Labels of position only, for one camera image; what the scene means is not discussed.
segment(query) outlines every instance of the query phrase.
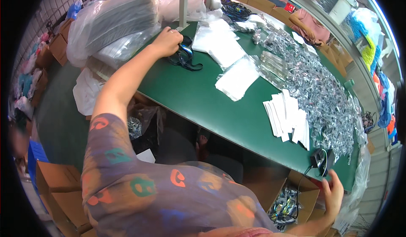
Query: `box of goggles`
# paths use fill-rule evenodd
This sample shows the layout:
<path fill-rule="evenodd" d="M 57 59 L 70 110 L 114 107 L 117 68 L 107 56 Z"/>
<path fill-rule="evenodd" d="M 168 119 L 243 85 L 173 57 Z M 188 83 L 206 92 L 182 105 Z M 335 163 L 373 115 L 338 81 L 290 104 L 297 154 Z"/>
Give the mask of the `box of goggles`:
<path fill-rule="evenodd" d="M 274 197 L 272 206 L 266 210 L 280 231 L 306 223 L 313 212 L 320 190 L 309 179 L 302 177 L 301 173 L 291 170 L 280 193 Z"/>

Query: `green floor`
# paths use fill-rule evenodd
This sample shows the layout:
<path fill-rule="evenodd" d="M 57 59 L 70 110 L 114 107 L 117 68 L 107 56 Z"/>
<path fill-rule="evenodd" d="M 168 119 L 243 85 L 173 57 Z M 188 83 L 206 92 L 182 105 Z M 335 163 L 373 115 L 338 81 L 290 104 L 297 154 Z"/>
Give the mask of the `green floor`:
<path fill-rule="evenodd" d="M 54 61 L 48 69 L 48 85 L 35 110 L 38 136 L 51 163 L 74 165 L 80 172 L 87 143 L 89 121 L 76 108 L 72 89 L 80 68 Z"/>

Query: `black cord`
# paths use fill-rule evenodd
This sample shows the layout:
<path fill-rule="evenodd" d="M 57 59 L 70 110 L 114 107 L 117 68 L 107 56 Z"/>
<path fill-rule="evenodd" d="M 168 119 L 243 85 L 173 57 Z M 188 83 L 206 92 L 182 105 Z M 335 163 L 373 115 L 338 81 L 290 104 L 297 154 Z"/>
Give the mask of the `black cord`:
<path fill-rule="evenodd" d="M 241 3 L 236 3 L 231 0 L 221 0 L 223 7 L 221 8 L 224 14 L 231 21 L 246 21 L 252 12 L 243 6 Z"/>
<path fill-rule="evenodd" d="M 307 169 L 306 169 L 306 171 L 304 172 L 304 174 L 302 175 L 302 178 L 299 180 L 299 184 L 298 184 L 298 191 L 297 191 L 297 193 L 296 193 L 296 209 L 297 209 L 297 213 L 296 213 L 296 216 L 295 217 L 292 217 L 292 218 L 294 218 L 294 219 L 297 219 L 298 218 L 298 216 L 299 216 L 299 188 L 300 188 L 300 182 L 302 181 L 302 179 L 303 179 L 303 177 L 310 171 L 310 169 L 312 169 L 312 165 L 310 165 Z"/>

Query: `person's arm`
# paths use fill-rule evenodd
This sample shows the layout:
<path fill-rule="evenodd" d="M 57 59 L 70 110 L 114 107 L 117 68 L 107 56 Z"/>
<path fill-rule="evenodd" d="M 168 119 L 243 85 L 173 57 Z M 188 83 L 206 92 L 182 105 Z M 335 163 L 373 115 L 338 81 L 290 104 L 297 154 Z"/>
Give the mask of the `person's arm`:
<path fill-rule="evenodd" d="M 126 123 L 128 103 L 145 74 L 158 59 L 173 55 L 182 41 L 183 36 L 178 31 L 164 28 L 155 41 L 109 78 L 97 97 L 92 119 L 99 114 L 110 113 Z"/>
<path fill-rule="evenodd" d="M 285 233 L 296 236 L 316 236 L 322 230 L 330 227 L 334 222 L 335 217 L 340 211 L 344 188 L 334 170 L 329 170 L 328 174 L 331 176 L 330 183 L 326 179 L 323 179 L 322 181 L 324 197 L 326 200 L 326 212 L 324 216 L 320 219 L 298 225 Z"/>
<path fill-rule="evenodd" d="M 296 25 L 297 27 L 299 27 L 300 29 L 302 29 L 304 32 L 306 32 L 306 35 L 309 37 L 309 40 L 315 40 L 315 35 L 314 32 L 305 24 L 303 24 L 302 21 L 300 21 L 300 11 L 298 12 L 294 12 L 292 15 L 289 16 L 289 20 Z"/>

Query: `green table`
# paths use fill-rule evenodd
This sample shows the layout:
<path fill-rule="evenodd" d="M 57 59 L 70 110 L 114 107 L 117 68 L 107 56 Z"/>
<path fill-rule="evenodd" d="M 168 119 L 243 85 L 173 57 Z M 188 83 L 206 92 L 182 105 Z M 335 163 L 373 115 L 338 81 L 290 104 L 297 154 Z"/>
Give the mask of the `green table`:
<path fill-rule="evenodd" d="M 181 33 L 193 38 L 196 26 L 197 22 L 190 22 L 190 26 Z M 289 27 L 285 30 L 289 33 L 292 31 Z M 252 42 L 250 34 L 237 33 L 237 35 L 241 38 L 238 40 L 239 44 L 248 55 L 260 56 L 265 50 Z M 320 52 L 318 54 L 322 64 L 340 82 L 345 82 L 333 64 L 323 54 Z M 170 65 L 165 59 L 159 60 L 145 76 L 139 92 L 253 153 L 300 173 L 305 172 L 310 165 L 309 156 L 314 150 L 312 141 L 310 151 L 307 151 L 300 144 L 291 141 L 282 142 L 281 138 L 272 134 L 271 124 L 262 102 L 271 100 L 272 94 L 279 93 L 277 88 L 259 77 L 241 100 L 233 102 L 214 86 L 222 70 L 208 54 L 195 52 L 193 63 L 202 63 L 203 69 L 191 72 L 182 67 Z M 347 157 L 342 157 L 333 167 L 344 189 L 348 191 L 353 187 L 357 159 L 358 145 L 354 144 L 351 164 L 347 165 Z M 321 180 L 317 169 L 310 170 L 307 175 Z"/>

